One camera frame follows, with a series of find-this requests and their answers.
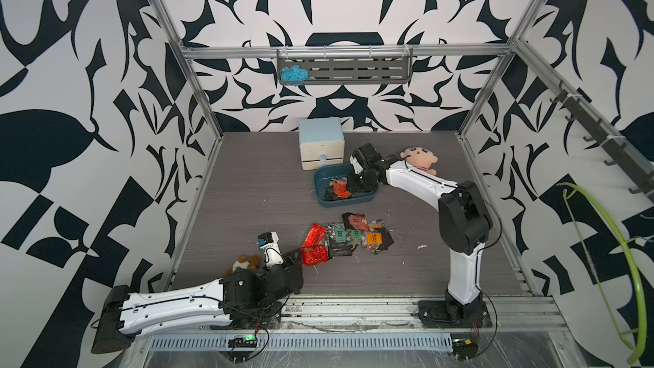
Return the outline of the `red circle label tea bag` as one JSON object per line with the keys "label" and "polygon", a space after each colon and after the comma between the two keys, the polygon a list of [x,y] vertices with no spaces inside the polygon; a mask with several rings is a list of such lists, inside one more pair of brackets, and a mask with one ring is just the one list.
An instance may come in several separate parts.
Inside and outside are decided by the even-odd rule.
{"label": "red circle label tea bag", "polygon": [[325,189],[326,201],[340,201],[352,199],[354,193],[348,189],[346,178],[332,178]]}

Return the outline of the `orange label blue tea bag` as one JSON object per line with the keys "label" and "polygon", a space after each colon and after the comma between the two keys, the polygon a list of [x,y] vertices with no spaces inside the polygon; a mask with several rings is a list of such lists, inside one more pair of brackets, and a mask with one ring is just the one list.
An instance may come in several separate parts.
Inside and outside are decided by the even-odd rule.
{"label": "orange label blue tea bag", "polygon": [[395,243],[390,230],[382,220],[371,221],[368,224],[362,242],[364,247],[375,255],[388,250]]}

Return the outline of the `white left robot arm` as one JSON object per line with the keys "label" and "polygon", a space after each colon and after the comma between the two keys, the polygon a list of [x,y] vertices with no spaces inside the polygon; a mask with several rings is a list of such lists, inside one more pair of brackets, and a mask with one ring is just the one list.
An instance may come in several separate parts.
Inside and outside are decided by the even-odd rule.
{"label": "white left robot arm", "polygon": [[103,304],[91,352],[123,351],[137,339],[182,328],[262,325],[303,285],[301,251],[296,249],[282,254],[267,269],[240,269],[186,289],[138,293],[116,286]]}

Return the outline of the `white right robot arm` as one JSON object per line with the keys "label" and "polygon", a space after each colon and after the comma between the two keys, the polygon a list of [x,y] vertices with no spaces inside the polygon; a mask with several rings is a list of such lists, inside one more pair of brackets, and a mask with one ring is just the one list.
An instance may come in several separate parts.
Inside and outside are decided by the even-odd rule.
{"label": "white right robot arm", "polygon": [[370,143],[352,153],[349,162],[354,191],[380,185],[401,189],[436,209],[439,232],[450,251],[448,300],[468,306],[480,299],[480,268],[492,217],[474,182],[453,182],[437,176],[437,156],[422,147],[383,157]]}

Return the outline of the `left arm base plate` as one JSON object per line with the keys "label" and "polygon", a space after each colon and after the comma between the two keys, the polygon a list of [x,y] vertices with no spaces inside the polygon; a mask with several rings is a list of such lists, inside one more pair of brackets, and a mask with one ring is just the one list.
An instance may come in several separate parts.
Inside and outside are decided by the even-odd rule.
{"label": "left arm base plate", "polygon": [[275,302],[272,306],[264,309],[247,310],[244,313],[230,313],[227,325],[210,325],[212,331],[225,330],[263,330],[264,328],[276,328],[281,322],[281,310],[286,302]]}

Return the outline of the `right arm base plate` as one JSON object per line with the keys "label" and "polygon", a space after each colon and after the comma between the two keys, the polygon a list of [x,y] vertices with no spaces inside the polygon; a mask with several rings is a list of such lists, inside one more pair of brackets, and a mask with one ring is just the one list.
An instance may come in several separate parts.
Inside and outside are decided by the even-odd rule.
{"label": "right arm base plate", "polygon": [[417,317],[424,328],[485,328],[492,327],[492,319],[482,293],[471,303],[462,304],[449,292],[444,300],[421,300],[417,303]]}

